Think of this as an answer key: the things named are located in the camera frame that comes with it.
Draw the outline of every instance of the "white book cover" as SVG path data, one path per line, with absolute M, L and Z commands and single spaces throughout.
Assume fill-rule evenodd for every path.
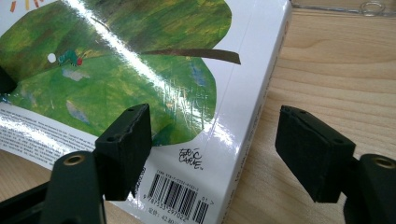
M 153 147 L 136 197 L 147 223 L 221 223 L 248 154 L 289 0 L 3 0 L 0 148 L 48 169 L 133 105 Z

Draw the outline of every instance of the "book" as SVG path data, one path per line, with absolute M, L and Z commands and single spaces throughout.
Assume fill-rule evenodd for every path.
M 227 217 L 290 22 L 290 2 L 2 1 L 0 148 L 48 169 L 132 105 L 153 148 L 135 197 L 147 223 Z

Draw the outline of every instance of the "clamp jaw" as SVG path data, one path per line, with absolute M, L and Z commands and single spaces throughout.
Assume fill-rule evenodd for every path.
M 93 152 L 62 156 L 48 183 L 0 203 L 0 223 L 106 223 L 103 196 L 125 201 L 134 195 L 151 145 L 149 105 L 126 109 Z
M 0 94 L 9 93 L 17 88 L 17 83 L 0 67 Z
M 314 202 L 337 203 L 352 223 L 396 223 L 396 161 L 353 157 L 355 144 L 310 113 L 282 105 L 276 151 Z

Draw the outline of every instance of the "barcode label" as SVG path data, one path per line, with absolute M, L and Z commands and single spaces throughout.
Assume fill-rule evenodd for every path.
M 188 220 L 195 203 L 197 192 L 163 175 L 156 174 L 148 192 L 148 198 L 165 205 Z
M 194 215 L 192 216 L 192 220 L 196 223 L 202 224 L 204 223 L 207 207 L 209 204 L 198 201 L 197 207 L 195 208 Z

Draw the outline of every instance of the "caterpillar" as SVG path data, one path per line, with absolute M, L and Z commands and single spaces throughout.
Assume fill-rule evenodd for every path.
M 82 58 L 79 58 L 77 54 L 71 49 L 68 49 L 63 55 L 59 56 L 58 58 L 59 65 L 66 63 L 67 61 L 70 61 L 73 66 L 82 65 Z

